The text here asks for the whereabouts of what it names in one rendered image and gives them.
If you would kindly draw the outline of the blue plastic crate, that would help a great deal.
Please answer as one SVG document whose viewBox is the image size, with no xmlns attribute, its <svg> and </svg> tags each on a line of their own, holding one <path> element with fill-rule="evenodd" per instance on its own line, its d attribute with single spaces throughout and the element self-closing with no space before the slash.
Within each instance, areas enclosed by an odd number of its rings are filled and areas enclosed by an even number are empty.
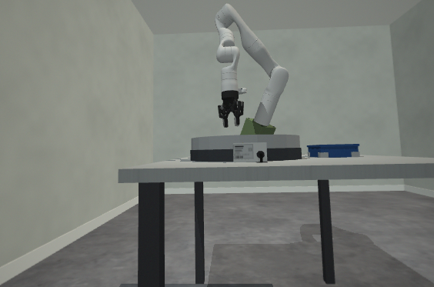
<svg viewBox="0 0 434 287">
<path fill-rule="evenodd" d="M 308 156 L 318 158 L 360 157 L 359 144 L 307 145 Z"/>
</svg>

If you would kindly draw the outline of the grey round turntable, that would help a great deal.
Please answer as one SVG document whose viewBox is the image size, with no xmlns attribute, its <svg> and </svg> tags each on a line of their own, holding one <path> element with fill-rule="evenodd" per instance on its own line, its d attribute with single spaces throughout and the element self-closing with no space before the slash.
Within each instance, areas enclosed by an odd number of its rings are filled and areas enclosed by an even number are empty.
<svg viewBox="0 0 434 287">
<path fill-rule="evenodd" d="M 302 158 L 299 135 L 219 135 L 191 138 L 190 160 L 267 162 Z"/>
</svg>

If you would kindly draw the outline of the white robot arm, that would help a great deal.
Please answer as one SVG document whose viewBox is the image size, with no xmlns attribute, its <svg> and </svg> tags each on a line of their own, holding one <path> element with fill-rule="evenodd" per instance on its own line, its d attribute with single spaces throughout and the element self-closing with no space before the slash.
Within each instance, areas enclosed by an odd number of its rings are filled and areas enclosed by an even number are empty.
<svg viewBox="0 0 434 287">
<path fill-rule="evenodd" d="M 215 23 L 219 32 L 220 45 L 216 52 L 216 58 L 220 63 L 230 63 L 230 66 L 221 70 L 222 92 L 235 90 L 239 95 L 247 93 L 246 88 L 238 88 L 237 65 L 240 51 L 235 47 L 235 39 L 231 30 L 227 29 L 233 22 L 239 28 L 242 47 L 259 63 L 270 77 L 268 86 L 262 96 L 254 122 L 269 126 L 273 113 L 289 79 L 289 72 L 277 64 L 259 38 L 252 32 L 242 20 L 238 12 L 230 5 L 225 4 L 215 15 Z"/>
</svg>

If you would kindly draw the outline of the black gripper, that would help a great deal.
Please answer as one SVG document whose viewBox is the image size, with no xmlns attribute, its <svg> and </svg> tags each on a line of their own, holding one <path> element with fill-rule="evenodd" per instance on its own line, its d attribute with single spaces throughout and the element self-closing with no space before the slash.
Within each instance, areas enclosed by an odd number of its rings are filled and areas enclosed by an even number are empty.
<svg viewBox="0 0 434 287">
<path fill-rule="evenodd" d="M 238 101 L 239 92 L 228 90 L 222 92 L 222 105 L 218 105 L 219 118 L 223 119 L 224 128 L 228 128 L 228 116 L 232 112 L 235 116 L 235 126 L 239 126 L 239 117 L 243 115 L 244 102 Z M 237 107 L 238 106 L 238 107 Z M 241 112 L 240 112 L 241 109 Z"/>
</svg>

